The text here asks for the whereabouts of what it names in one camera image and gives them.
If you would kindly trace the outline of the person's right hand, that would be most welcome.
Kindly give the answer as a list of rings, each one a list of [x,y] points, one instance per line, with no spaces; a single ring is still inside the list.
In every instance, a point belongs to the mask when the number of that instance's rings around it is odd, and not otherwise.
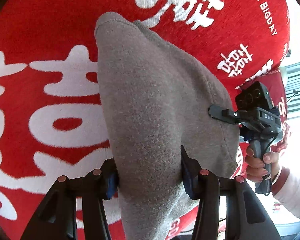
[[[247,156],[245,162],[247,163],[247,178],[254,182],[259,183],[263,177],[269,172],[265,168],[266,164],[271,166],[271,180],[273,181],[280,171],[279,153],[268,152],[263,156],[263,160],[255,158],[253,149],[249,146],[246,150]]]

